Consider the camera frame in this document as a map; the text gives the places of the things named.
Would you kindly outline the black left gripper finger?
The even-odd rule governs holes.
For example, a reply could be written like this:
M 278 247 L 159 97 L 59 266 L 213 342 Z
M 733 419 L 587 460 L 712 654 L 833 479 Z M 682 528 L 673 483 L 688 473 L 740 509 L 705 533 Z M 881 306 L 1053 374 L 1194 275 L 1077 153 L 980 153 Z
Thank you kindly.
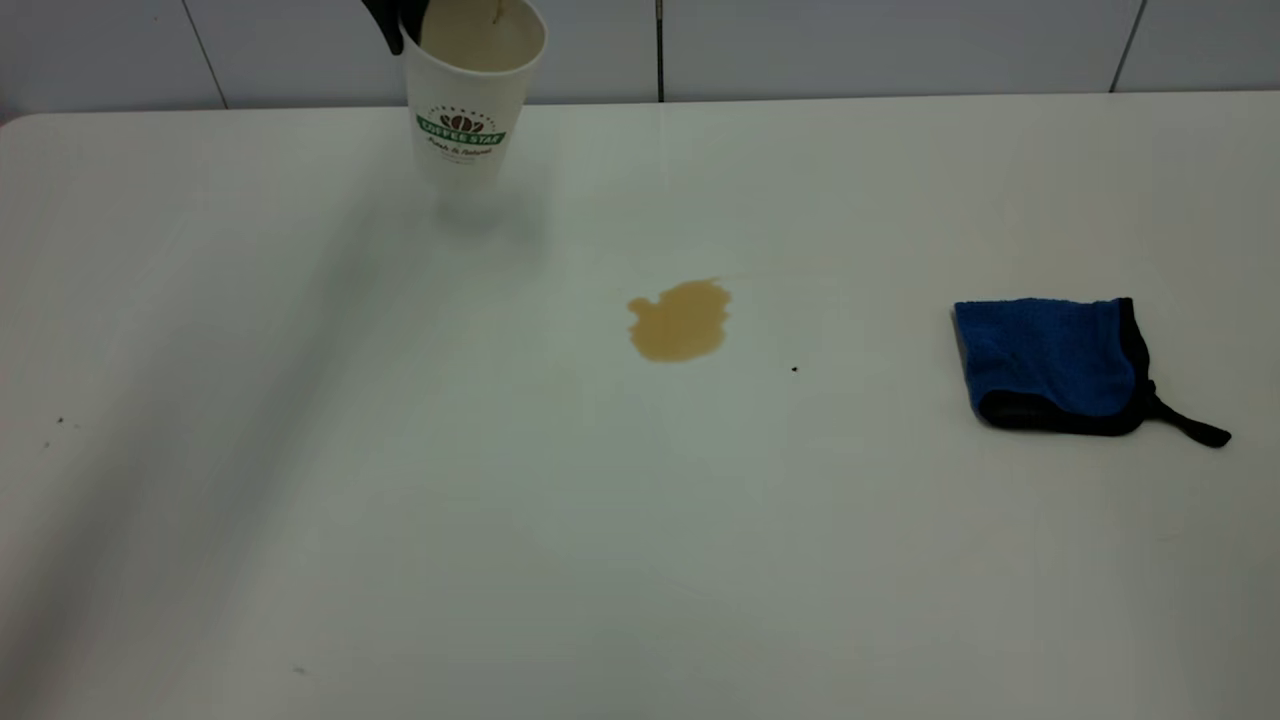
M 393 56 L 399 56 L 421 37 L 422 19 L 429 0 L 362 0 L 370 17 L 378 24 Z

